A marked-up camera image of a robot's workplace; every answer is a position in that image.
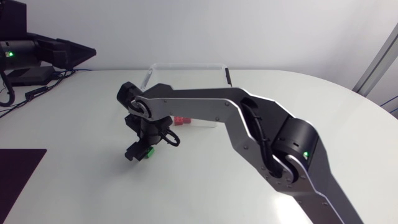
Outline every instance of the clear plastic bin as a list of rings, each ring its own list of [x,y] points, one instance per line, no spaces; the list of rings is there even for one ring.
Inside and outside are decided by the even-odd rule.
[[[231,88],[228,68],[223,64],[155,63],[150,66],[140,89],[145,91],[158,83],[174,90]],[[175,126],[215,127],[214,121],[173,117]]]

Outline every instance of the black mat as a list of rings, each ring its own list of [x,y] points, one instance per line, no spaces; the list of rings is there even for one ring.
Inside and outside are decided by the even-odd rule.
[[[5,221],[46,152],[46,149],[0,149],[0,223]]]

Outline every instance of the red object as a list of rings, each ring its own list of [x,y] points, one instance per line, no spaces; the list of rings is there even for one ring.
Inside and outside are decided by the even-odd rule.
[[[178,125],[182,125],[182,124],[183,124],[183,118],[175,116],[174,117],[174,125],[178,126]]]
[[[191,118],[182,118],[182,122],[184,124],[190,124],[191,123]]]

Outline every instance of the white tabletop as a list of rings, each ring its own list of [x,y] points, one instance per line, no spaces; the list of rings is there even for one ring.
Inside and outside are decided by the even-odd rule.
[[[137,140],[116,101],[146,71],[80,72],[0,119],[1,148],[46,148],[6,223],[310,223],[231,147],[223,125],[178,127],[178,148],[130,162]],[[398,121],[333,83],[232,70],[234,86],[273,98],[318,130],[337,181],[365,223],[398,220]],[[17,99],[27,88],[16,88]]]

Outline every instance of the robotic arm link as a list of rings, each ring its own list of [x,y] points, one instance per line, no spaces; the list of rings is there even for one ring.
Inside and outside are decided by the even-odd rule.
[[[158,84],[141,92],[129,82],[117,99],[130,113],[126,124],[140,138],[127,149],[129,160],[140,161],[162,139],[180,144],[169,128],[170,115],[222,122],[235,151],[276,191],[293,196],[313,223],[363,223],[332,176],[315,128],[275,101],[240,88],[173,90]]]

